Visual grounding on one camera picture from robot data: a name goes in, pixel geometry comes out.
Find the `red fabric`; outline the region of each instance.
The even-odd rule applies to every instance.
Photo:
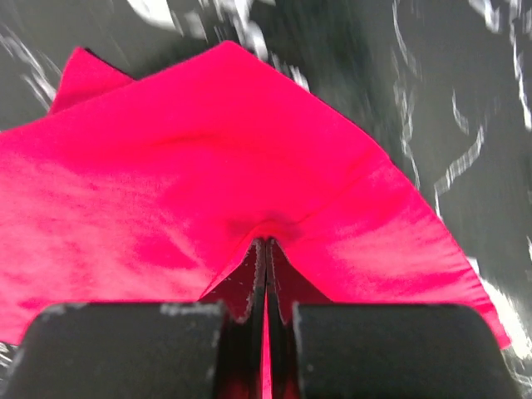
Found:
[[[190,301],[273,236],[325,296],[459,303],[474,270],[363,131],[231,43],[141,81],[83,50],[0,135],[0,339],[52,303]]]

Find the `marble tabletop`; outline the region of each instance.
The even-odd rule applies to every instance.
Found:
[[[532,0],[4,0],[0,130],[45,115],[74,47],[140,78],[226,39],[411,179],[480,274],[532,398]]]

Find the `pink cloth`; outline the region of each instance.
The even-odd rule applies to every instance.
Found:
[[[191,301],[275,237],[342,303],[495,307],[363,131],[240,47],[141,81],[76,50],[49,116],[0,135],[0,339],[52,303]]]

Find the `black marble surface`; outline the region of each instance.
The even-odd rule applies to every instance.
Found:
[[[45,115],[75,46],[142,77],[224,39],[308,85],[411,178],[479,270],[532,397],[532,0],[5,0],[0,130]]]

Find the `red cloth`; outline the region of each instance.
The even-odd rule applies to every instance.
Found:
[[[141,81],[76,50],[0,136],[0,338],[52,303],[190,301],[273,236],[345,303],[459,303],[509,339],[454,239],[353,123],[232,43]]]

